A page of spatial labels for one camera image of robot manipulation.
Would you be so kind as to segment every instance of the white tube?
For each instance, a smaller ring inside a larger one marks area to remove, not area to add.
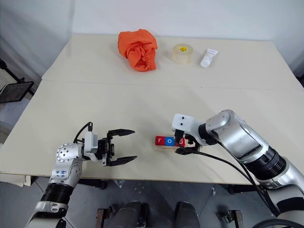
[[[204,55],[204,58],[202,59],[200,66],[203,68],[209,67],[213,57],[218,53],[219,51],[207,49],[206,54]]]

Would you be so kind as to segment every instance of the black ribbed joint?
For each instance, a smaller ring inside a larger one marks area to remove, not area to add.
[[[68,204],[72,192],[73,187],[71,186],[58,183],[49,183],[46,189],[46,193],[44,193],[42,196],[41,201]]]
[[[274,178],[286,167],[286,161],[269,146],[267,152],[257,160],[245,164],[247,169],[251,171],[259,180],[268,180]]]

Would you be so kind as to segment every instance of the white wall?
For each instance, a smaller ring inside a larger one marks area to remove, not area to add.
[[[296,74],[304,73],[303,0],[0,0],[1,57],[36,78],[70,32],[273,40]]]

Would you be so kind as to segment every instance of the red block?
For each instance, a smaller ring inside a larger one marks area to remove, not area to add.
[[[155,145],[163,146],[165,144],[165,136],[156,136]]]
[[[180,145],[185,146],[185,138],[180,139]]]

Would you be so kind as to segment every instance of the blue block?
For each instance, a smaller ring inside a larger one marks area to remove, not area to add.
[[[174,137],[165,137],[165,146],[174,146]]]

